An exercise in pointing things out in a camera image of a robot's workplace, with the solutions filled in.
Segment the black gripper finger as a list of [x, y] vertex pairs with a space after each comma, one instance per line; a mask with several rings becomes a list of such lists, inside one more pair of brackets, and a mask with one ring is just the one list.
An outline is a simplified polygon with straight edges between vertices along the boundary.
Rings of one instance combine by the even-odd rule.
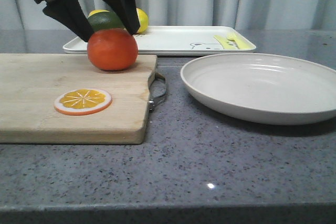
[[66, 26], [85, 42], [94, 33], [78, 0], [48, 0], [43, 13]]
[[122, 21], [129, 34], [134, 35], [140, 28], [135, 0], [103, 0]]

